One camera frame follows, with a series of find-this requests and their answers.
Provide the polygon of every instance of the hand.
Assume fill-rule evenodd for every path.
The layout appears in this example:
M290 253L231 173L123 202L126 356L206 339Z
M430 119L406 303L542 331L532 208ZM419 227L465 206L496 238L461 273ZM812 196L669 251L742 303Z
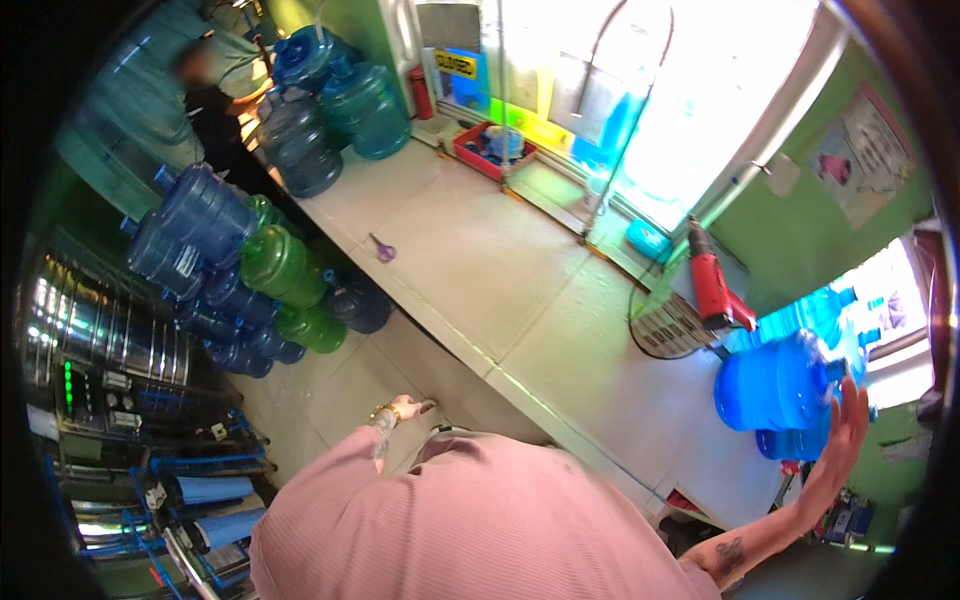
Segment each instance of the hand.
M843 402L838 405L835 398L831 406L832 422L827 447L806 478L797 501L801 518L810 527L833 506L840 489L850 478L867 435L870 421L867 390L857 390L853 380L846 377L841 383L841 395Z
M422 415L437 405L433 400L417 402L406 394L397 396L391 404L400 411L400 422L410 420L416 415Z

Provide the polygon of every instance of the green water gallon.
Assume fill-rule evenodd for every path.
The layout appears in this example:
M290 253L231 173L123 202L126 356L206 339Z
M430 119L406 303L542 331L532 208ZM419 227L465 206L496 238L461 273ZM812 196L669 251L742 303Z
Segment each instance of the green water gallon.
M339 348L347 336L347 326L320 306L297 308L284 304L276 314L274 326L283 339L320 354Z
M256 215L257 229L264 228L268 225L279 225L287 231L290 231L294 237L303 239L300 231L290 223L286 215L280 212L280 209L274 206L273 203L270 202L270 199L263 194L248 196L244 199L243 204L253 209L253 214Z
M258 229L240 248L240 278L250 289L296 308L313 306L326 291L320 259L279 225Z

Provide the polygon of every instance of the plastic crate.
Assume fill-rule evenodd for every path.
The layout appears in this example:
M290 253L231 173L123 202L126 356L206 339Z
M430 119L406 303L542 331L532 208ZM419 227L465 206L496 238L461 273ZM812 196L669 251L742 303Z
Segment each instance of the plastic crate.
M503 172L500 171L499 165L493 164L492 162L486 160L482 156L467 148L467 142L475 142L477 147L483 150L483 140L480 137L480 133L483 132L487 127L491 127L493 125L493 122L485 121L472 129L466 130L454 138L453 146L457 151L457 156L459 156L463 162L494 181L502 181ZM537 146L531 143L530 140L523 140L523 151L526 153L526 156L521 157L512 165L514 171L522 169L525 165L537 157Z

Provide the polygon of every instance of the bracelet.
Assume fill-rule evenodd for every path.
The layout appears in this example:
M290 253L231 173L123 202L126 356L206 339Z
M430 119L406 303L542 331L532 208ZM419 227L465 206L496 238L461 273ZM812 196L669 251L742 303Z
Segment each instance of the bracelet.
M376 417L376 414L382 410L389 410L394 412L394 414L396 415L396 421L394 421L394 428L396 428L396 426L400 424L400 409L396 408L393 404L380 404L379 406L373 409L372 413L370 413L371 420L374 417Z

